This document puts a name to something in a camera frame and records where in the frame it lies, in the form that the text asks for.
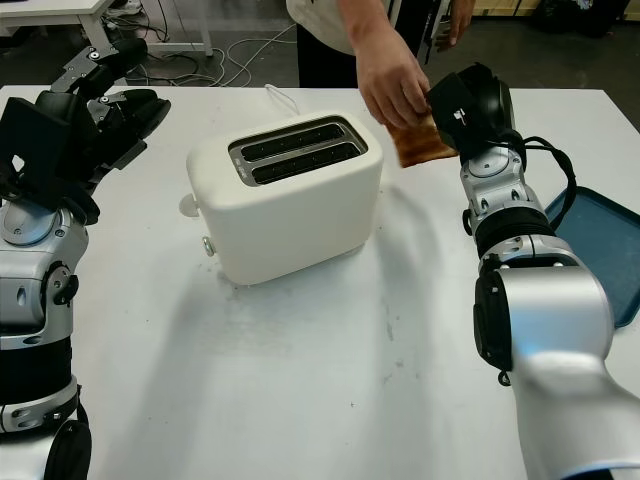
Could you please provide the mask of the person's left hand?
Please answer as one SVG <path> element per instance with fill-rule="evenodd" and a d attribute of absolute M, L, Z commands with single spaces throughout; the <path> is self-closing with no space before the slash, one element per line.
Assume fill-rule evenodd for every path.
<path fill-rule="evenodd" d="M 455 47 L 468 29 L 473 16 L 475 0 L 453 0 L 447 28 L 436 39 L 436 49 L 443 52 Z"/>

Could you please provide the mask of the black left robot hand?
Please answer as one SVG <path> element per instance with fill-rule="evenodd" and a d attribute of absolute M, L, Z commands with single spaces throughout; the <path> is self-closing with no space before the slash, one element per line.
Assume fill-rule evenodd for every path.
<path fill-rule="evenodd" d="M 69 151 L 56 175 L 76 189 L 62 204 L 86 225 L 100 209 L 92 195 L 113 169 L 122 170 L 146 149 L 145 139 L 165 119 L 171 102 L 151 89 L 108 91 L 146 58 L 139 38 L 119 40 L 102 49 L 89 46 L 64 66 L 63 74 L 41 93 L 36 106 L 70 127 Z"/>

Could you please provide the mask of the person's right hand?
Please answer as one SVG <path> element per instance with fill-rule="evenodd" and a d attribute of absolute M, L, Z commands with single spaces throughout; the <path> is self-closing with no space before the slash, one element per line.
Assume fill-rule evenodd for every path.
<path fill-rule="evenodd" d="M 403 46 L 358 53 L 356 72 L 363 100 L 379 123 L 408 128 L 417 126 L 427 114 L 428 78 Z"/>

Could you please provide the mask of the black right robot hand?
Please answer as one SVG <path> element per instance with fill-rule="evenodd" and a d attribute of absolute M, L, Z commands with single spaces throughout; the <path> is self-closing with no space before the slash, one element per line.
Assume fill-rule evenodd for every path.
<path fill-rule="evenodd" d="M 513 108 L 509 87 L 487 66 L 475 63 L 458 73 L 469 93 L 460 108 L 462 139 L 457 148 L 465 160 L 494 146 L 514 140 Z"/>

